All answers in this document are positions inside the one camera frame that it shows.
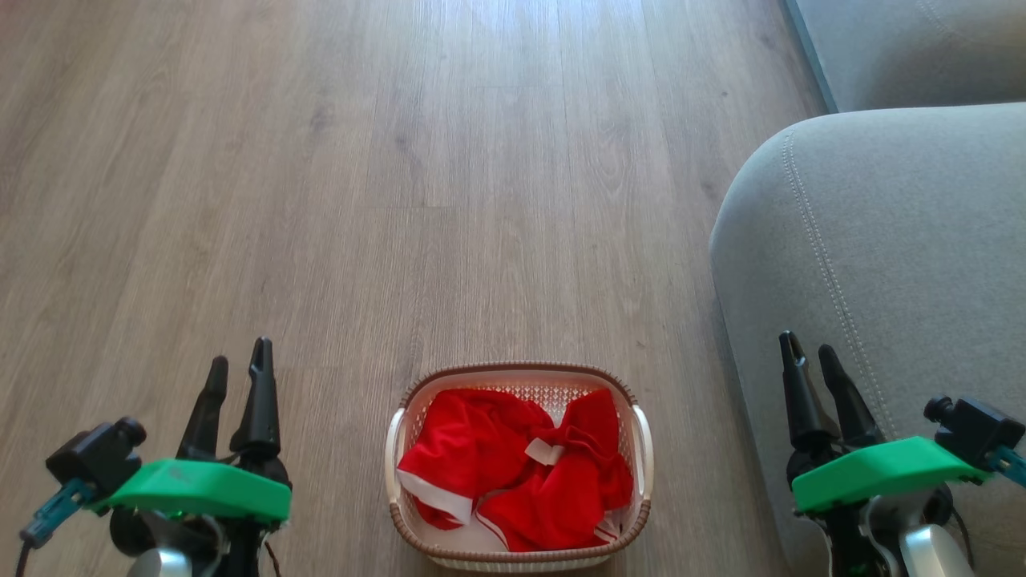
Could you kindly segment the white laundry basket brown rim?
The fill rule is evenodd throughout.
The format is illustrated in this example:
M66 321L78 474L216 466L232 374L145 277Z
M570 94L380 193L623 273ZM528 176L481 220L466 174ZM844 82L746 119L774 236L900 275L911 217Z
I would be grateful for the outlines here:
M565 406L595 390L611 391L620 424L619 449L632 468L635 486L628 506L613 515L620 533L602 547L567 551L511 554L499 548L499 538L483 528L443 532L432 528L415 509L413 496L401 486L396 467L415 444L426 411L443 390L481 388L514 394L538 402L556 422ZM550 361L496 361L447 366L421 376L407 388L385 435L385 487L397 533L416 551L441 567L466 572L524 575L590 569L607 562L637 538L652 514L655 486L652 427L637 397L619 377L597 366Z

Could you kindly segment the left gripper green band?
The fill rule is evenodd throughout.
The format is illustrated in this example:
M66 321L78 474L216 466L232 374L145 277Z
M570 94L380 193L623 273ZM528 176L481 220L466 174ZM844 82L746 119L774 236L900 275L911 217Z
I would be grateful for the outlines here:
M273 343L258 337L250 388L228 449L241 462L274 460L281 450ZM184 427L176 459L143 465L93 509L110 512L112 543L131 557L125 577L281 577L268 549L289 522L293 490L279 461L269 472L216 462L220 410L228 391L228 359L215 357Z

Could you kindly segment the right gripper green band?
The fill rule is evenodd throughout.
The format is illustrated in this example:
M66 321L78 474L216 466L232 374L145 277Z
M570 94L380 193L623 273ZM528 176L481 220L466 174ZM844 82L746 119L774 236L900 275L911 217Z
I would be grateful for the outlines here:
M829 552L826 576L975 577L966 548L945 529L955 515L947 486L982 483L989 475L931 439L885 443L834 348L821 345L818 361L842 443L861 449L842 454L830 448L836 433L811 387L798 336L784 331L779 347L790 443L796 450L786 469L794 513L822 532Z

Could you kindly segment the red garment thin white stripes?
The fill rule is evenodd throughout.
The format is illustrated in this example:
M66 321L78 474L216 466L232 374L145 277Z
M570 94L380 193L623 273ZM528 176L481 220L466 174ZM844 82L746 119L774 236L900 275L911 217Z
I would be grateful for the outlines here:
M478 506L477 521L516 554L611 543L619 530L606 516L630 503L634 488L619 443L611 390L574 399L559 425L531 432L527 468Z

